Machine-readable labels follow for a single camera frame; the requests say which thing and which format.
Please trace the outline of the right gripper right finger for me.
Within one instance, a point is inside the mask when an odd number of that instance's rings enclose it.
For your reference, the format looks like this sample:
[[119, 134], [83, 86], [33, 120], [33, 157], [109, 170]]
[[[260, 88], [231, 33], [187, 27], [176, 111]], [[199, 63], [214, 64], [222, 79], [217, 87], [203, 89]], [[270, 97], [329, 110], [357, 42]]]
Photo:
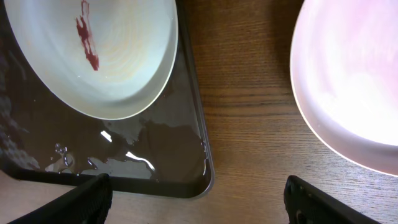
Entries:
[[284, 204], [290, 224], [379, 224], [296, 175], [287, 178]]

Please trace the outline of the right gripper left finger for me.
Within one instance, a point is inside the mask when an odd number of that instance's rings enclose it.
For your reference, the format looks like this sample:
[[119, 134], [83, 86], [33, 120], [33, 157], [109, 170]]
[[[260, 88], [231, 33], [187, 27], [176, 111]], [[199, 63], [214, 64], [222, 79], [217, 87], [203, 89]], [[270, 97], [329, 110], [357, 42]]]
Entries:
[[100, 174], [11, 223], [100, 224], [108, 216], [112, 198], [109, 175]]

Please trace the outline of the white plate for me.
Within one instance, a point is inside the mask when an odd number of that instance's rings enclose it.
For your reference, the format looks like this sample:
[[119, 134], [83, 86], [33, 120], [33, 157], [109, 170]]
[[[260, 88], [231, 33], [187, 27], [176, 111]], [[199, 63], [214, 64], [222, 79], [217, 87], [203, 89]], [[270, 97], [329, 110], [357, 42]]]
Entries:
[[98, 119], [135, 116], [159, 97], [178, 46], [175, 0], [4, 0], [16, 42], [60, 100]]
[[324, 145], [397, 175], [397, 1], [305, 0], [290, 79], [303, 119]]

